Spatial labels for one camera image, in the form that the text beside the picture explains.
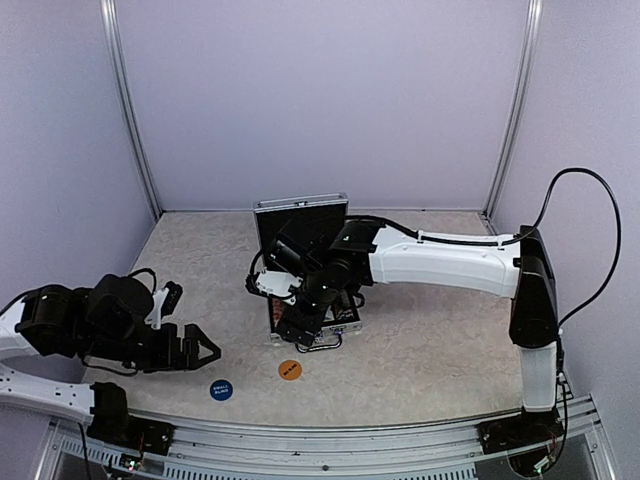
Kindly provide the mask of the orange big blind button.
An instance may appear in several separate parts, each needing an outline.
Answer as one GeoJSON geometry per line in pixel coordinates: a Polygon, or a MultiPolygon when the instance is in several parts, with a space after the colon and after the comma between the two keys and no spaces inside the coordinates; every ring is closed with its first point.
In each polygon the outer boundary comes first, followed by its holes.
{"type": "Polygon", "coordinates": [[[286,381],[297,380],[303,373],[301,364],[296,360],[285,360],[278,367],[278,374],[286,381]]]}

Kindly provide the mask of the blue small blind button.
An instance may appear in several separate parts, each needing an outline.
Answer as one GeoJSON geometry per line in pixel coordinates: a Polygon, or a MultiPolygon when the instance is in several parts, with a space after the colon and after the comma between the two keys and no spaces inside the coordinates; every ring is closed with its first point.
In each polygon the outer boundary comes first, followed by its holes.
{"type": "Polygon", "coordinates": [[[229,400],[233,395],[233,391],[233,385],[225,379],[215,380],[209,387],[210,396],[219,402],[229,400]]]}

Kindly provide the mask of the aluminium poker chip case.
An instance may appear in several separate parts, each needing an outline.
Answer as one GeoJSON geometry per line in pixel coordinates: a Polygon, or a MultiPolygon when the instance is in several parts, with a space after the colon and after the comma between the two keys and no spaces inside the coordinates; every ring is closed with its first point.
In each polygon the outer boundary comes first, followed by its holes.
{"type": "MultiPolygon", "coordinates": [[[[319,268],[320,254],[330,246],[344,225],[348,204],[348,196],[343,192],[255,202],[253,213],[259,239],[259,253],[252,260],[249,274],[270,270],[290,273],[301,278],[306,271],[319,268]]],[[[343,294],[351,297],[357,309],[359,304],[353,295],[341,292],[337,298],[343,294]]],[[[288,342],[277,334],[277,327],[273,328],[272,298],[266,299],[271,341],[288,342]]],[[[325,321],[313,345],[302,346],[292,343],[298,352],[337,349],[342,345],[346,332],[361,329],[358,313],[353,321],[335,320],[332,306],[336,299],[325,309],[325,321]]]]}

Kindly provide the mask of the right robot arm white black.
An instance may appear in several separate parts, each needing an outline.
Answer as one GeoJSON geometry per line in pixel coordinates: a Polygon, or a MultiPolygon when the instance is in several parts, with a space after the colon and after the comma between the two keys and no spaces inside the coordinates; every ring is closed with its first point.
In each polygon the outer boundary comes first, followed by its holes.
{"type": "Polygon", "coordinates": [[[568,432],[556,278],[537,224],[514,234],[428,233],[364,214],[321,215],[301,207],[264,243],[247,290],[279,301],[285,341],[311,347],[326,311],[365,286],[426,284],[490,293],[511,302],[509,337],[519,352],[522,408],[480,424],[487,451],[561,439],[568,432]]]}

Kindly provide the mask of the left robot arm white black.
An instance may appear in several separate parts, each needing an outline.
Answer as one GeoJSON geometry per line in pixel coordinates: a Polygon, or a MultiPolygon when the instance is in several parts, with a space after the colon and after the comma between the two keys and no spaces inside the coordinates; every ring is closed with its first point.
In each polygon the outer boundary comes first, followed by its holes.
{"type": "MultiPolygon", "coordinates": [[[[120,363],[125,376],[199,370],[219,360],[221,350],[198,325],[165,322],[181,296],[174,282],[150,290],[133,275],[113,274],[93,288],[27,291],[1,311],[1,358],[107,360],[120,363]]],[[[101,426],[121,445],[140,434],[125,391],[114,383],[64,383],[2,365],[1,400],[101,426]]]]}

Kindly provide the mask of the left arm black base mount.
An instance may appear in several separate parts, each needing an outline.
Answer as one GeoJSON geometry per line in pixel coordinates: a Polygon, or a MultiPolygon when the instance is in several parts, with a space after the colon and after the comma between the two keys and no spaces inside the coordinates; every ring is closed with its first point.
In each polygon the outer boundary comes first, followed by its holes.
{"type": "Polygon", "coordinates": [[[141,453],[168,454],[175,432],[171,423],[132,415],[121,406],[92,407],[90,412],[90,438],[141,453]]]}

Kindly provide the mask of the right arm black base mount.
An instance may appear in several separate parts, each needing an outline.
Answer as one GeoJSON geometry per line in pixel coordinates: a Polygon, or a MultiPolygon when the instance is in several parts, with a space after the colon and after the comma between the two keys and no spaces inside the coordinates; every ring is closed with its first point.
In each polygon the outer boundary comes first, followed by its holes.
{"type": "Polygon", "coordinates": [[[544,415],[522,411],[514,416],[489,420],[477,425],[485,455],[517,449],[550,440],[552,432],[544,415]]]}

